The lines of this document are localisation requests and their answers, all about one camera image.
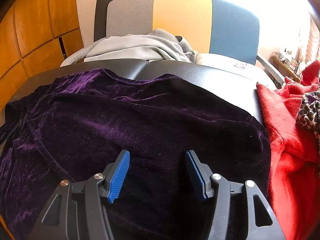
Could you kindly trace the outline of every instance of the metal screw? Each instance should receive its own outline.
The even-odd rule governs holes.
[[[95,179],[102,179],[103,178],[103,174],[102,173],[97,173],[94,175]]]
[[[67,180],[67,179],[64,179],[64,180],[62,180],[61,182],[60,182],[60,185],[61,186],[68,186],[68,184],[69,184],[69,180]]]
[[[218,173],[214,173],[214,174],[212,174],[212,178],[215,180],[219,180],[219,179],[221,179],[221,175]]]
[[[252,180],[247,180],[245,183],[247,184],[248,187],[254,187],[254,185],[255,185],[254,181],[252,181]]]

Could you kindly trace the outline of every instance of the red fleece blanket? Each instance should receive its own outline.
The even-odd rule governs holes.
[[[269,197],[288,240],[306,237],[320,214],[318,143],[311,130],[295,125],[302,95],[318,89],[320,62],[302,72],[301,83],[271,91],[257,84],[271,145]]]

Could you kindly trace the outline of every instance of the curtain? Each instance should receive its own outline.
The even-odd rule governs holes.
[[[303,34],[306,31],[309,31],[308,39],[303,39]],[[299,51],[299,61],[308,63],[309,61],[313,62],[316,58],[320,58],[320,32],[310,17],[310,26],[303,26],[300,29],[301,43]]]

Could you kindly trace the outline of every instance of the purple velvet fabric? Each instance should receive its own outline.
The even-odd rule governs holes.
[[[56,79],[5,111],[0,215],[16,240],[27,239],[62,179],[87,180],[121,149],[131,164],[108,210],[115,239],[186,237],[196,218],[185,201],[193,195],[184,165],[189,149],[213,172],[252,179],[267,192],[267,131],[246,111],[174,75],[134,81],[96,69]]]

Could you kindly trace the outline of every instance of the chair armrest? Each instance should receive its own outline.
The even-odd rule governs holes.
[[[268,62],[263,56],[261,56],[260,54],[257,55],[257,60],[262,64],[262,66],[265,67],[265,69],[274,76],[274,78],[276,79],[276,81],[278,81],[280,83],[280,85],[282,86],[284,84],[284,76],[281,75],[281,73],[273,66],[270,64],[270,62]]]

